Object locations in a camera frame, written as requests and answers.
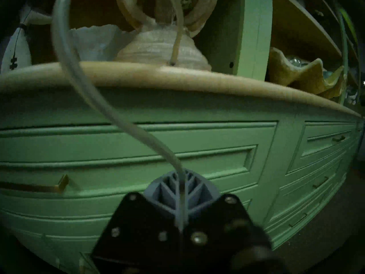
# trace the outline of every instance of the bolt head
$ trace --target bolt head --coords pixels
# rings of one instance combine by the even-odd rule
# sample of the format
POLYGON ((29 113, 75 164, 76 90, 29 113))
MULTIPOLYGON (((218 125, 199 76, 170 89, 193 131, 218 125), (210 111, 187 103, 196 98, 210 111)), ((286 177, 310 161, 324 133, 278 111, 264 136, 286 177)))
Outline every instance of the bolt head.
POLYGON ((190 239, 196 245, 206 245, 208 242, 208 236, 203 232, 194 232, 190 239))
POLYGON ((225 199, 224 199, 225 202, 227 202, 228 204, 235 204, 237 203, 237 200, 232 197, 232 196, 227 196, 225 199))
POLYGON ((162 231, 158 234, 158 240, 159 241, 167 241, 167 232, 162 231))
POLYGON ((112 229, 112 237, 118 237, 120 235, 120 228, 115 227, 112 229))

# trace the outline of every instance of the drawer front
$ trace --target drawer front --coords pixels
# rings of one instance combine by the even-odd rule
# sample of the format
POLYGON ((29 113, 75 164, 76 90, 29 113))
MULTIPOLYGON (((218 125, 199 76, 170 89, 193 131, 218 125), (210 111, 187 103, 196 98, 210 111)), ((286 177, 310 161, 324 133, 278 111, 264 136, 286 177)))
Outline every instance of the drawer front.
POLYGON ((299 208, 293 209, 282 218, 276 224, 273 224, 265 229, 267 234, 273 241, 278 240, 283 235, 287 234, 291 230, 301 228, 304 222, 306 222, 308 216, 315 212, 321 201, 324 199, 326 192, 331 188, 331 184, 328 184, 321 192, 316 193, 310 200, 307 200, 299 208))
MULTIPOLYGON (((258 181, 275 126, 270 122, 143 128, 169 146, 184 167, 214 181, 223 191, 258 181)), ((6 137, 2 132, 0 149, 6 153, 0 156, 0 181, 51 186, 67 174, 70 184, 63 197, 100 196, 144 190, 155 178, 172 170, 160 156, 128 135, 102 133, 100 129, 95 133, 87 130, 84 134, 36 136, 31 133, 39 131, 25 130, 21 136, 12 132, 6 137)))
POLYGON ((288 171, 310 165, 350 143, 355 127, 355 123, 305 122, 288 171))
POLYGON ((57 256, 42 240, 42 234, 10 229, 13 235, 36 256, 57 267, 57 256))
POLYGON ((31 252, 67 273, 95 273, 86 253, 91 253, 99 237, 52 237, 40 233, 12 229, 11 232, 31 252))
MULTIPOLYGON (((255 216, 250 213, 249 205, 253 200, 260 200, 257 197, 257 186, 233 191, 232 193, 238 196, 254 220, 255 216)), ((97 205, 108 204, 107 201, 99 201, 99 197, 93 198, 88 204, 82 202, 84 199, 79 199, 78 203, 75 204, 73 200, 55 201, 46 199, 36 202, 33 199, 30 201, 29 198, 25 198, 21 200, 21 205, 18 204, 15 207, 11 206, 15 199, 7 202, 8 199, 8 197, 2 197, 2 203, 5 203, 5 205, 2 205, 2 209, 0 209, 0 218, 5 227, 25 232, 41 233, 46 236, 64 237, 100 236, 120 203, 116 200, 113 203, 110 202, 110 210, 101 208, 105 214, 97 216, 95 215, 97 205), (33 206, 25 207, 24 204, 27 203, 33 204, 33 206), (45 207, 46 211, 36 209, 42 204, 48 205, 45 207)))
POLYGON ((300 178, 303 178, 311 173, 313 173, 314 171, 321 169, 322 167, 326 166, 328 163, 333 162, 336 158, 338 158, 341 154, 343 153, 347 153, 349 151, 349 147, 352 144, 346 144, 344 147, 342 147, 341 149, 335 151, 334 153, 326 156, 325 158, 322 158, 321 160, 306 166, 302 169, 296 170, 294 172, 290 172, 288 174, 285 175, 285 182, 287 184, 290 184, 300 178))
POLYGON ((326 181, 336 175, 336 171, 345 155, 346 152, 343 152, 322 168, 281 187, 275 204, 273 205, 272 216, 275 217, 285 209, 298 204, 316 189, 320 189, 326 181))
MULTIPOLYGON (((246 210, 256 197, 257 186, 232 191, 246 210)), ((0 194, 2 211, 20 216, 49 219, 88 219, 111 217, 124 194, 89 198, 24 198, 0 194)))

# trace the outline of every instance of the beige cord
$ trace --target beige cord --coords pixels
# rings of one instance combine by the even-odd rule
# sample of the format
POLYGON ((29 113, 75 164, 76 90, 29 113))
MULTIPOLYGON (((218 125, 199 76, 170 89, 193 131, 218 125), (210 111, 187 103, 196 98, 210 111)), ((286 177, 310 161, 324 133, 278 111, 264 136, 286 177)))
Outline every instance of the beige cord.
POLYGON ((170 65, 174 66, 177 63, 177 56, 179 55, 179 47, 182 35, 184 34, 184 13, 180 0, 170 0, 172 7, 174 8, 177 22, 177 34, 174 46, 172 47, 172 54, 170 59, 170 65))
POLYGON ((91 80, 84 74, 77 56, 71 47, 72 40, 69 32, 69 11, 71 0, 56 0, 53 7, 51 33, 55 53, 61 64, 62 71, 71 85, 92 107, 99 111, 120 130, 142 142, 157 154, 164 157, 176 169, 181 183, 185 182, 186 174, 181 161, 158 138, 142 128, 122 118, 109 102, 101 95, 91 80))

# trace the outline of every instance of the gray 3d-printed part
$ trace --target gray 3d-printed part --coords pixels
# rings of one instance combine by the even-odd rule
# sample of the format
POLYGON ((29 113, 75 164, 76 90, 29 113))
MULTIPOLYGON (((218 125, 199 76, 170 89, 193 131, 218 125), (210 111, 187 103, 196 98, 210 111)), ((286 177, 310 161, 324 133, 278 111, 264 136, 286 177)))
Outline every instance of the gray 3d-printed part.
POLYGON ((171 171, 153 182, 144 191, 144 197, 150 201, 160 212, 168 217, 174 217, 176 227, 182 231, 190 218, 196 218, 200 212, 216 201, 220 192, 203 176, 194 171, 185 169, 185 209, 184 222, 180 222, 180 186, 176 171, 171 171))

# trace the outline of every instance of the green cabinet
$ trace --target green cabinet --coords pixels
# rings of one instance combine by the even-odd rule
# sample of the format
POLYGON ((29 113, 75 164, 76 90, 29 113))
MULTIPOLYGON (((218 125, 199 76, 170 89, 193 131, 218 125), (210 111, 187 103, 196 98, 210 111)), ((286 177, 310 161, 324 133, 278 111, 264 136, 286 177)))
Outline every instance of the green cabinet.
MULTIPOLYGON (((358 117, 298 103, 152 89, 104 93, 186 168, 236 194, 275 246, 338 190, 360 137, 358 117)), ((62 194, 0 189, 1 220, 48 263, 78 271, 123 196, 142 192, 172 167, 72 90, 0 98, 0 182, 51 186, 63 175, 70 179, 62 194), (47 101, 56 93, 56 104, 47 101)))

